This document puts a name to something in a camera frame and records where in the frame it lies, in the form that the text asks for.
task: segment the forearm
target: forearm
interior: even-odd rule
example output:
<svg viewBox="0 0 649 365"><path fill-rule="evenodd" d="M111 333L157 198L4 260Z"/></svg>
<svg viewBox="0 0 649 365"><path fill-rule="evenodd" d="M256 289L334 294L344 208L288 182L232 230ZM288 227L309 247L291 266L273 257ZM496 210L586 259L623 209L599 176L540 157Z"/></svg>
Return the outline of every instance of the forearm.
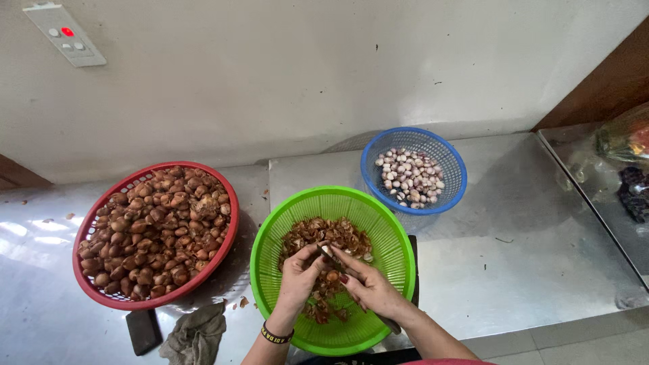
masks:
<svg viewBox="0 0 649 365"><path fill-rule="evenodd" d="M288 336L293 332L293 326L297 321L299 312L291 309L281 309L281 303L277 303L275 310L266 321L268 331L276 336ZM281 365L286 361L290 344L274 344L266 340L261 332L257 335L248 355L243 359L244 365Z"/></svg>
<svg viewBox="0 0 649 365"><path fill-rule="evenodd" d="M478 358L412 303L404 305L395 321L405 330L423 359Z"/></svg>

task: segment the gray cloth rag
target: gray cloth rag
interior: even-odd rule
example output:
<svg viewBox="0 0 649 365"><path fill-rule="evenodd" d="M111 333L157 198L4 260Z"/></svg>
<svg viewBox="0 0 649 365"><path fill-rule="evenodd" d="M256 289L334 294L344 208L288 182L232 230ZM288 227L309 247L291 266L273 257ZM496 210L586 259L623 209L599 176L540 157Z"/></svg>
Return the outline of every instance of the gray cloth rag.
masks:
<svg viewBox="0 0 649 365"><path fill-rule="evenodd" d="M169 365L212 365L225 332L223 302L198 308L178 319L160 347L160 357Z"/></svg>

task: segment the plastic bag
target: plastic bag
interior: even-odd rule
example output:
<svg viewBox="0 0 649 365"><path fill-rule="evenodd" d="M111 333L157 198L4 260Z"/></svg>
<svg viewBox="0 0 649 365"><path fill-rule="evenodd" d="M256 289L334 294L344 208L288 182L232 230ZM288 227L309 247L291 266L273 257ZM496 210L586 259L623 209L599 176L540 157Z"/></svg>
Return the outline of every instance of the plastic bag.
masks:
<svg viewBox="0 0 649 365"><path fill-rule="evenodd" d="M595 149L599 155L615 160L649 163L649 102L597 129Z"/></svg>

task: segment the white wall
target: white wall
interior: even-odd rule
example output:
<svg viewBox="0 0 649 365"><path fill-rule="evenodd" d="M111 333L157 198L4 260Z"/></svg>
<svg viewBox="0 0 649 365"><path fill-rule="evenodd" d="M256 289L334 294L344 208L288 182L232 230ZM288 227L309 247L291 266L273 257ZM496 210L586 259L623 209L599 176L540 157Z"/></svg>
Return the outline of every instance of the white wall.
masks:
<svg viewBox="0 0 649 365"><path fill-rule="evenodd" d="M318 153L398 125L525 131L649 14L646 0L57 3L107 65L74 68L27 0L0 2L0 153L55 183Z"/></svg>

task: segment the red plastic basket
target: red plastic basket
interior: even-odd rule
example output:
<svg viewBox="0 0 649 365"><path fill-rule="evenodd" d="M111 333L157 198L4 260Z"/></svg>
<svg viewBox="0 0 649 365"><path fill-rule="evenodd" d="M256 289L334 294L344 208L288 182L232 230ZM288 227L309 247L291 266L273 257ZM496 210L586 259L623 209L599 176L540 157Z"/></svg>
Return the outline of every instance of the red plastic basket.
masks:
<svg viewBox="0 0 649 365"><path fill-rule="evenodd" d="M77 254L77 250L79 249L79 243L83 240L88 239L90 237L90 234L92 231L90 231L92 228L93 223L95 223L95 220L97 217L95 216L95 212L97 212L97 209L103 207L106 205L106 203L110 200L110 196L113 193L116 192L126 192L130 190L131 188L134 187L134 183L142 182L151 179L153 176L151 174L151 170L166 170L169 168L172 168L173 166L180 166L183 168L199 168L204 170L206 173L209 173L210 175L214 176L217 178L221 184L225 187L225 190L228 192L228 195L230 196L230 228L228 229L228 234L225 236L225 239L223 241L223 244L221 244L221 247L219 248L219 251L217 252L216 256L212 258L210 263L201 271L198 276L187 282L185 285L181 286L180 288L174 290L173 292L164 295L162 297L158 297L156 299L146 299L142 301L133 301L130 300L129 298L125 298L121 294L105 294L101 289L98 287L94 286L92 282L90 281L89 278L83 276L83 269L81 268L81 258ZM216 267L223 261L225 258L225 255L227 255L228 251L230 251L230 247L232 247L232 243L234 241L234 237L237 234L237 228L239 225L239 199L237 199L237 195L234 192L234 189L232 188L232 185L221 175L220 173L216 172L216 170L209 168L208 166L205 166L203 164L197 164L195 162L188 162L188 161L174 161L174 162L164 162L161 164L156 164L149 166L148 168L143 168L142 170L133 173L132 175L128 176L127 178L123 179L122 181L118 182L117 184L113 185L110 189L108 189L107 192L102 195L99 200L92 206L88 214L83 220L83 223L81 223L81 227L79 227L79 231L77 233L77 239L75 240L75 247L72 251L72 266L75 270L75 277L77 278L77 282L79 283L79 286L81 286L81 289L94 301L98 302L99 304L105 305L110 308L115 308L115 309L121 309L121 310L141 310L141 309L151 309L151 308L156 308L161 305L165 305L167 303L170 303L190 291L196 289L197 286L199 286L205 279L210 276L210 274L216 269Z"/></svg>

